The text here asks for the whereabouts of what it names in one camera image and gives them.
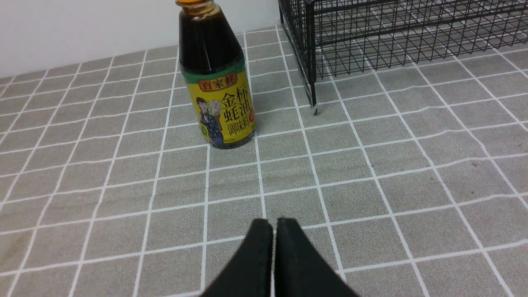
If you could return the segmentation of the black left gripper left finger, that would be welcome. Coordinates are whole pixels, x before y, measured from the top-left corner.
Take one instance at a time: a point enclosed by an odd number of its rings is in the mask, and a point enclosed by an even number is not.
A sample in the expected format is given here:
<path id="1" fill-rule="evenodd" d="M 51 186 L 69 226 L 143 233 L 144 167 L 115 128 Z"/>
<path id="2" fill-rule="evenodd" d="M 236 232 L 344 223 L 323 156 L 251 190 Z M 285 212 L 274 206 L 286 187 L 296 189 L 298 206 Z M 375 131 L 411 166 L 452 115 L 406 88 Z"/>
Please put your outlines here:
<path id="1" fill-rule="evenodd" d="M 202 297 L 269 297 L 271 293 L 272 227 L 254 219 L 245 239 Z"/>

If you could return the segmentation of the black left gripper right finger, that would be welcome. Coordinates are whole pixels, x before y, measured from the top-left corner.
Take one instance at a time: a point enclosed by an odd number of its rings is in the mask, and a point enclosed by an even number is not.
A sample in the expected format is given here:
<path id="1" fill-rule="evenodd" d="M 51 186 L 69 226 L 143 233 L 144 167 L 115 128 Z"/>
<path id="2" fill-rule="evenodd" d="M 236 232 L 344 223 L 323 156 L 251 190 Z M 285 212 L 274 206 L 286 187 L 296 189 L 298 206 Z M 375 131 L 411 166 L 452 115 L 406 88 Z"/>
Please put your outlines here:
<path id="1" fill-rule="evenodd" d="M 328 265 L 295 219 L 277 221 L 276 297 L 358 296 Z"/>

